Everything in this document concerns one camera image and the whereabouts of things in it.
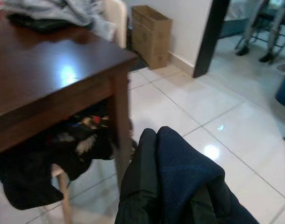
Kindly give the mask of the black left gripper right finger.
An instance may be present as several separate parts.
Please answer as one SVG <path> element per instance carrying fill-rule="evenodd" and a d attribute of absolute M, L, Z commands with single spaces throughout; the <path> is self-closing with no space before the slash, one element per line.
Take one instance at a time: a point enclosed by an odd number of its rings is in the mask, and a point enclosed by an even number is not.
<path fill-rule="evenodd" d="M 256 224 L 225 182 L 225 171 L 170 127 L 157 132 L 165 224 Z"/>

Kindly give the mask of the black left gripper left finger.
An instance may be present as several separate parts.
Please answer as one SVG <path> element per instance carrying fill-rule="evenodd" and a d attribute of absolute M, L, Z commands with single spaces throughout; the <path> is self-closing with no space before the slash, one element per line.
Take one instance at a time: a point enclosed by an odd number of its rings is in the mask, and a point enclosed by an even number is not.
<path fill-rule="evenodd" d="M 163 224 L 162 184 L 158 168 L 159 133 L 143 130 L 124 174 L 116 224 Z"/>

